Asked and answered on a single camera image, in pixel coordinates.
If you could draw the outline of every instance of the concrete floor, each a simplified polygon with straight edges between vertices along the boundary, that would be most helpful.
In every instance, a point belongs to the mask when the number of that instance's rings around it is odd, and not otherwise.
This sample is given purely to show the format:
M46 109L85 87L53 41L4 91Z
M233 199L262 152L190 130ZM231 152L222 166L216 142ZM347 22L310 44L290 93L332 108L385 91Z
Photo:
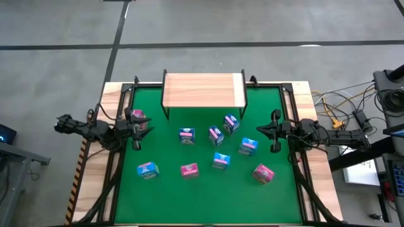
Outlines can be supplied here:
M111 44L122 3L80 0L0 1L0 45ZM285 42L404 40L404 17L392 0L137 0L129 5L122 44L153 42ZM98 102L110 50L0 51L0 123L18 131L16 145L52 157L34 166L12 226L62 224L79 136L53 130L55 117L84 120ZM403 64L404 45L120 50L111 81L161 81L171 72L238 72L259 80L307 80L328 91L370 81L372 72ZM350 90L358 93L364 87ZM338 103L337 97L330 98ZM372 102L365 112L382 117ZM327 118L322 124L331 127ZM382 138L383 122L371 141ZM351 129L357 125L352 121ZM330 150L330 157L336 151ZM383 224L377 188L346 185L334 172L344 220Z

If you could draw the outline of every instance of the wire bundle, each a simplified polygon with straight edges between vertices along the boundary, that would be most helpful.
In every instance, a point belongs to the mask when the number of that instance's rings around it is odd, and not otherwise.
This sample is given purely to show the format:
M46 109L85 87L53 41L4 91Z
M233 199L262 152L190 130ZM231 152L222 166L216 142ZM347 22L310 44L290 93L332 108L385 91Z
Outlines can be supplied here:
M404 91L381 90L374 97L374 104L378 110L390 117L404 116Z

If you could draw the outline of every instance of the wooden shelf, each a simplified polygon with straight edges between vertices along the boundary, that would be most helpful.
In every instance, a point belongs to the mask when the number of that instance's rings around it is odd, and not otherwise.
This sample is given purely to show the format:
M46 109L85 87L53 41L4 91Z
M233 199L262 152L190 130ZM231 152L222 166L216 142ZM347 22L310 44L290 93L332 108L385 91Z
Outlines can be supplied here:
M163 107L245 107L242 73L167 73Z

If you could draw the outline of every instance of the desk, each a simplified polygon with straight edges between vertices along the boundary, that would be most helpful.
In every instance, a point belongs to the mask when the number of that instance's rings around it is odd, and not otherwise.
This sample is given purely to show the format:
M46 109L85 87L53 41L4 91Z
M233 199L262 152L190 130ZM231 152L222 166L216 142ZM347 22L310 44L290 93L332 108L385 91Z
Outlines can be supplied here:
M284 82L260 82L260 84L281 84L281 83ZM316 111L314 109L314 105L311 98L309 83L307 81L296 81L287 83L289 83L290 85L289 89L293 91L292 96L289 96L289 93L284 91L285 105L288 110L287 111L288 117L291 119L294 118L294 113L292 112L293 102L291 101L294 99L297 115L300 119L303 118L317 119ZM161 83L139 83L139 84L145 86L154 86L156 88L161 87L162 85ZM253 83L247 82L247 85L252 86ZM105 111L110 116L117 115L117 109L120 99L123 101L125 106L128 105L130 101L128 96L121 97L121 90L122 90L122 83L105 84L101 104L104 106ZM98 114L98 119L113 124L113 122L107 119L102 112ZM71 221L80 220L85 215L87 210L91 208L93 203L96 201L98 195L102 191L102 187L105 184L105 179L108 179L111 176L111 174L115 172L116 167L119 166L119 158L118 158L119 153L109 154L108 152L103 152L94 156L88 161L86 160L86 157L88 155L95 153L98 150L100 150L100 145L97 143L90 144L87 141L83 141L81 144L81 152L78 158L76 174L73 179L73 187L71 189L71 196L68 202L68 211L66 213L66 224ZM330 168L328 166L328 159L326 154L324 154L322 151L312 149L311 151L307 152L307 160L309 164L314 190L318 194L319 198L323 201L324 205L331 211L331 213L338 219L342 219L342 214L340 211L338 198L336 196L335 188L333 185L333 179L331 176ZM106 200L105 209L102 210L103 215L97 215L94 218L94 221L108 220L109 218L115 217L116 215L118 215L119 217L120 214L117 214L115 209L111 209L114 201L117 200L117 198L115 197L116 195L114 195L113 192L114 191L110 193L110 195ZM304 196L304 207L307 211L307 219L312 220L313 213L311 212L312 211L311 202L304 192L303 196Z

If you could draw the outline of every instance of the green mat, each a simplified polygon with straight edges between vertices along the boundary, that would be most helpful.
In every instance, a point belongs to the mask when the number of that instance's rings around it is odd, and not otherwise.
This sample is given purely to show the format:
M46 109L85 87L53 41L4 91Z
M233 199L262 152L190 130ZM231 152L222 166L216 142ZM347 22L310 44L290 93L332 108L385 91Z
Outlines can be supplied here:
M171 108L170 120L160 106L160 88L138 88L135 109L142 109L154 130L134 151L128 141L116 223L301 223L294 175L287 161L288 145L271 153L271 141L255 128L270 122L270 113L282 109L278 88L248 88L248 107L239 130L233 136L225 132L222 145L214 148L208 139L208 127L223 129L223 117L234 108ZM196 129L196 144L179 142L179 128ZM237 152L243 137L259 141L255 156ZM215 152L231 156L227 170L212 167ZM136 167L154 161L160 176L144 180ZM183 179L180 166L198 163L199 177ZM275 172L272 182L261 185L251 173L260 164Z

